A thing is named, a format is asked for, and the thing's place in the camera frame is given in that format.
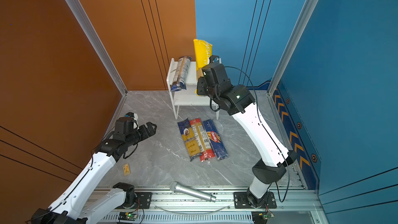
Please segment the yellow Pastatime spaghetti bag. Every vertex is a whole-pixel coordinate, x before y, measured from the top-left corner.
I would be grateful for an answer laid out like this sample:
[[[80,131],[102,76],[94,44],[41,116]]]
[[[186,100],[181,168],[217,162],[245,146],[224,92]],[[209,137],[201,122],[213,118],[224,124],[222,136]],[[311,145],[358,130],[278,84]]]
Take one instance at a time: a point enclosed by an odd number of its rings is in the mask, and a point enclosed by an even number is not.
[[[197,78],[197,89],[195,91],[198,96],[206,95],[206,81],[202,72],[202,68],[209,64],[209,58],[212,55],[212,44],[199,39],[194,39],[194,50],[196,58],[196,78]]]

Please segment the blue Ankara spaghetti bag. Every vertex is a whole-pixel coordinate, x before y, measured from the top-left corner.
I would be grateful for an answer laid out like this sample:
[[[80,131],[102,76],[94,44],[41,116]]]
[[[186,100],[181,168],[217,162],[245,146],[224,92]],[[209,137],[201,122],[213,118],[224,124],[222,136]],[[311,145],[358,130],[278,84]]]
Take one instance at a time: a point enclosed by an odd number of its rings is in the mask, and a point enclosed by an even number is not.
[[[194,134],[193,128],[190,124],[189,119],[185,119],[177,123],[179,127],[179,131],[184,142],[184,145],[188,151],[190,161],[199,157],[202,152],[198,145],[198,141]]]

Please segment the clear labelled spaghetti bag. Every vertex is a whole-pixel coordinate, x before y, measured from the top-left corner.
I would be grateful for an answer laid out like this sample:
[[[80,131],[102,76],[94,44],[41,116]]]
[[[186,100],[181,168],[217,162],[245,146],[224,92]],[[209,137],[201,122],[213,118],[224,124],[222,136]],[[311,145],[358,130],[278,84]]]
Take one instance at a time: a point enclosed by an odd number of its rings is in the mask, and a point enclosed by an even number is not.
[[[183,56],[179,58],[171,86],[172,92],[187,89],[186,80],[191,60],[192,58],[190,56]]]

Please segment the red-ended clear spaghetti bag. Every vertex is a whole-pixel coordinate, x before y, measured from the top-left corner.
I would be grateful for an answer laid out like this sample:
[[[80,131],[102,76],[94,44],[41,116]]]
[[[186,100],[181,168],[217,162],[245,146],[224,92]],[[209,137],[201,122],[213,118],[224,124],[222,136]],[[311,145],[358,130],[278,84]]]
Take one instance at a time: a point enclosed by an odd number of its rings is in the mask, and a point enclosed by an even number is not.
[[[195,137],[197,139],[198,145],[201,150],[200,161],[204,162],[215,157],[215,153],[212,150],[210,140],[208,138],[207,132],[200,118],[190,120],[191,127],[194,131]]]

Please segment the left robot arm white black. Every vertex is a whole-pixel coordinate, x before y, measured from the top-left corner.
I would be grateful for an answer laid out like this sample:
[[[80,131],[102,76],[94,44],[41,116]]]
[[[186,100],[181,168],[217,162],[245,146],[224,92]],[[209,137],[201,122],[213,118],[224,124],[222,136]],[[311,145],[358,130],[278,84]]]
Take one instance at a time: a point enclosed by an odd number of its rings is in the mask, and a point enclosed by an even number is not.
[[[156,124],[147,122],[123,134],[120,140],[106,139],[100,142],[86,167],[71,185],[47,208],[39,208],[28,220],[31,224],[96,224],[116,207],[132,207],[138,204],[134,186],[117,183],[104,197],[89,207],[85,204],[98,183],[120,160],[126,158],[130,146],[154,136]]]

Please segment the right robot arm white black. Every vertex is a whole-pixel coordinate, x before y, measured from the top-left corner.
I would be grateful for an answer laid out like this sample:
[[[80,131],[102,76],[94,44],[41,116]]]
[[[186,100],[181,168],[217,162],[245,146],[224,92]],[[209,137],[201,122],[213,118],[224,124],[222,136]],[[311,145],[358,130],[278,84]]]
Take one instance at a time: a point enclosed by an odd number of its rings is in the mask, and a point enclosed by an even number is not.
[[[260,114],[257,95],[244,85],[232,85],[225,66],[219,56],[210,56],[201,69],[197,94],[208,96],[210,105],[216,105],[217,112],[226,111],[246,131],[261,159],[252,167],[253,182],[247,190],[251,207],[260,208],[266,204],[266,193],[272,183],[289,174],[289,165],[297,159],[297,153],[286,148],[276,137]]]

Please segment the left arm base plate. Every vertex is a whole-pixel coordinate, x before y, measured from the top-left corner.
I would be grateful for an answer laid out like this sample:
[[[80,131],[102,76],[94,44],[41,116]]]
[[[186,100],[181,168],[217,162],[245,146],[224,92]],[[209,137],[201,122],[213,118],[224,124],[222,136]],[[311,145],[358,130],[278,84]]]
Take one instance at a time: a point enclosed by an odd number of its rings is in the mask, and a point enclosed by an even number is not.
[[[152,192],[135,192],[127,194],[126,199],[116,209],[149,209],[152,200]]]

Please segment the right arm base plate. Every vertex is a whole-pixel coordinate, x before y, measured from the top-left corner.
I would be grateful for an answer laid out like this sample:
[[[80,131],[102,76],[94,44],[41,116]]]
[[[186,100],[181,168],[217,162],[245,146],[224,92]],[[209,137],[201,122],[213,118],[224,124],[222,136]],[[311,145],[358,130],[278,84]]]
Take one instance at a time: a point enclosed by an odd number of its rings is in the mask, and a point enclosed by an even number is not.
[[[265,195],[259,200],[250,192],[234,192],[234,207],[236,209],[244,208],[270,208],[276,209],[277,203],[274,194],[267,191]]]

